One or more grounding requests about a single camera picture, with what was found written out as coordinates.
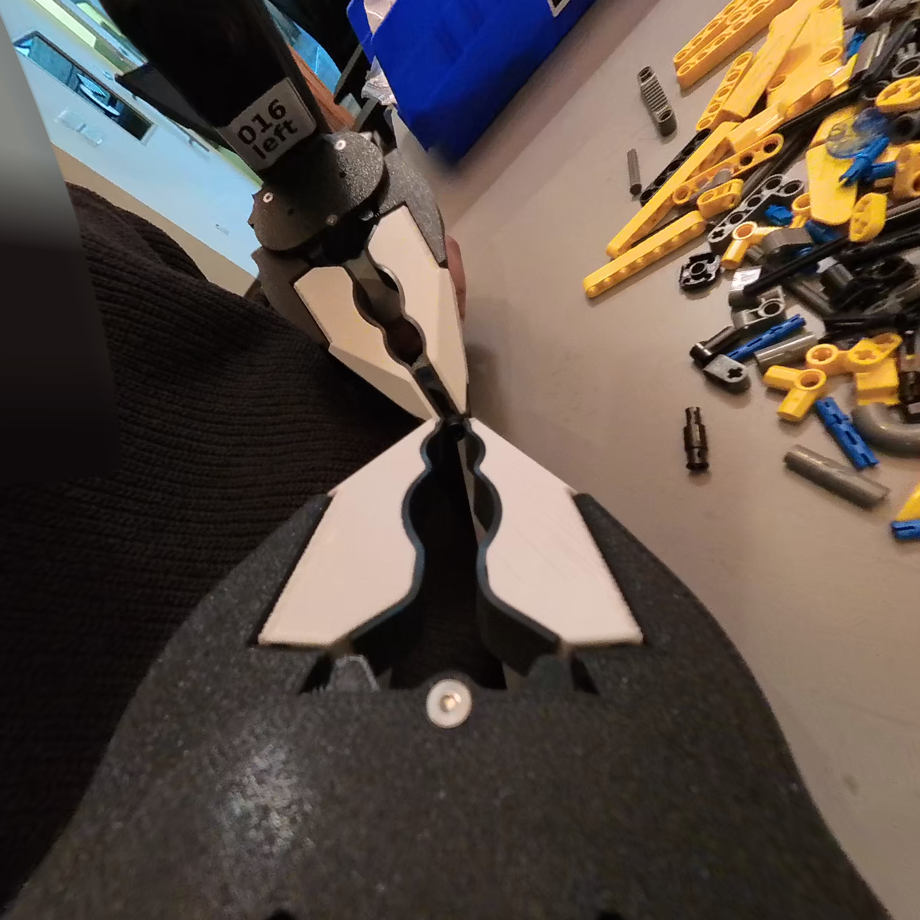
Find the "person's left hand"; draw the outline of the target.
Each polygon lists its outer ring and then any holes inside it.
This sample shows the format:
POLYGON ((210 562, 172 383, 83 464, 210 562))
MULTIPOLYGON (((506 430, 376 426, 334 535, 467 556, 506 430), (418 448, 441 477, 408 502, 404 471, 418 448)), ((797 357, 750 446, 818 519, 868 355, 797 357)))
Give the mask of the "person's left hand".
POLYGON ((466 269, 461 248, 453 236, 444 236, 447 267, 454 284, 454 293, 458 314, 462 322, 466 320, 467 282, 466 269))

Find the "pile of mixed building pieces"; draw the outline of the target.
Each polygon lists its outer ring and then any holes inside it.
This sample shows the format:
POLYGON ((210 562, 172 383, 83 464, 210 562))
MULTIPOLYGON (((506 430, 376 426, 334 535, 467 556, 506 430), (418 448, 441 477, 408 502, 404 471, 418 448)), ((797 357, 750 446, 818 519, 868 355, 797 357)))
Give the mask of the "pile of mixed building pieces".
POLYGON ((730 281, 730 325, 689 359, 782 394, 840 458, 788 471, 865 511, 877 451, 918 458, 918 2, 732 1, 673 57, 681 90, 725 66, 690 141, 582 282, 599 298, 691 244, 686 294, 730 281))

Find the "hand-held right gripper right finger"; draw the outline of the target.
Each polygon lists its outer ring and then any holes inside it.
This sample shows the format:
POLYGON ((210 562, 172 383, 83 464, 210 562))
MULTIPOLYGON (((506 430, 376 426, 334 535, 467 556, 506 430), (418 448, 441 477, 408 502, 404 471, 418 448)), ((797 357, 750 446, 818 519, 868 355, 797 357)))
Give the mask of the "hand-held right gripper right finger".
POLYGON ((638 647, 643 632, 578 493, 481 420, 458 443, 477 538, 477 627, 517 677, 542 660, 638 647))

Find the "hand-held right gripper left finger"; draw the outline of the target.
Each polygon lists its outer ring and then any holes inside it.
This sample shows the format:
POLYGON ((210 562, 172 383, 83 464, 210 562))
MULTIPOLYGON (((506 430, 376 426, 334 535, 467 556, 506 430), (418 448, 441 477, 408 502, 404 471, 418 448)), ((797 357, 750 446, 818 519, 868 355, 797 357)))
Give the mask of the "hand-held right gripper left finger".
POLYGON ((260 647, 350 650, 376 672, 415 643, 426 550, 412 503, 448 420, 429 420, 328 492, 258 633, 260 647))

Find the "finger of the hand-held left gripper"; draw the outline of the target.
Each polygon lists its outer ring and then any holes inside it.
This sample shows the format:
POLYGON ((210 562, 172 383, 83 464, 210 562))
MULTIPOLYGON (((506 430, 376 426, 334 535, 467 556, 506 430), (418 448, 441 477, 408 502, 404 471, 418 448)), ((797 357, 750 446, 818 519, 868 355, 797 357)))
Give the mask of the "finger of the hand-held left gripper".
POLYGON ((327 339, 334 358, 414 417, 437 417, 408 365, 390 351, 384 328, 362 313, 348 270, 312 269, 293 283, 293 290, 327 339))
POLYGON ((423 352, 454 410, 468 412, 468 371, 450 272, 435 259, 406 205, 386 213, 369 237, 375 268, 397 285, 402 313, 420 331, 423 352))

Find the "person's dark knit sweater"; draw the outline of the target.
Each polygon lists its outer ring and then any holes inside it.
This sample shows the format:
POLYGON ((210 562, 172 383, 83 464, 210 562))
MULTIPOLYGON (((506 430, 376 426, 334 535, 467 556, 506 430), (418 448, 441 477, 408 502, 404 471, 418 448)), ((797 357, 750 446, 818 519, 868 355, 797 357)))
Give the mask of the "person's dark knit sweater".
POLYGON ((2 908, 85 794, 202 597, 418 421, 144 217, 66 186, 112 365, 121 465, 2 488, 2 908))

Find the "grey toothed rack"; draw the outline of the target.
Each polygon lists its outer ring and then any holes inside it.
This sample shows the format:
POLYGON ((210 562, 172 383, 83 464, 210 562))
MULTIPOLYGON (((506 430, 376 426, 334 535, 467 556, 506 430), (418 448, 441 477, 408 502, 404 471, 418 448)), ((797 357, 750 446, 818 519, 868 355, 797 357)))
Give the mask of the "grey toothed rack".
POLYGON ((650 66, 644 66, 638 71, 637 80, 639 96, 656 132, 661 138, 673 135, 676 131, 676 117, 658 75, 650 66))

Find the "blue storage bin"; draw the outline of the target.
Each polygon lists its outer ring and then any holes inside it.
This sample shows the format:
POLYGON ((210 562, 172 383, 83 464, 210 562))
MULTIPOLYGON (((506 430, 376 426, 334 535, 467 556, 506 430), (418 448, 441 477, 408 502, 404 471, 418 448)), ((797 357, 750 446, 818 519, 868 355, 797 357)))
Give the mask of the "blue storage bin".
POLYGON ((591 6, 354 1, 347 15, 408 131, 426 152, 456 164, 591 6))

